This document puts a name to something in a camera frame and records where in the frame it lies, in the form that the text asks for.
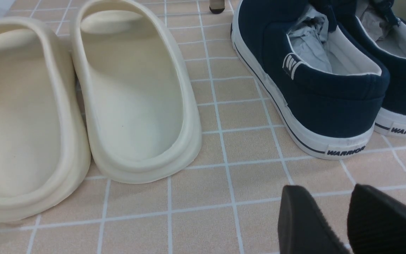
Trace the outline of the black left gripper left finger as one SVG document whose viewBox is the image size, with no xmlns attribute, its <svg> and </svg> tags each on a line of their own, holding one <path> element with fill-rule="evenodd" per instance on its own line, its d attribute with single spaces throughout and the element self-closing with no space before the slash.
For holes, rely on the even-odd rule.
<svg viewBox="0 0 406 254">
<path fill-rule="evenodd" d="M 281 254 L 349 254 L 311 194 L 302 186 L 282 189 L 278 218 Z"/>
</svg>

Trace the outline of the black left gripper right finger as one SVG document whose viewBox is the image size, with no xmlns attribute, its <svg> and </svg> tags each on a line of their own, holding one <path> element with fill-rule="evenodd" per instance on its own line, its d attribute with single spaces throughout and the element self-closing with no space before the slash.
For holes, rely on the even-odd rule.
<svg viewBox="0 0 406 254">
<path fill-rule="evenodd" d="M 355 254 L 406 254 L 406 205 L 373 186 L 356 184 L 347 235 Z"/>
</svg>

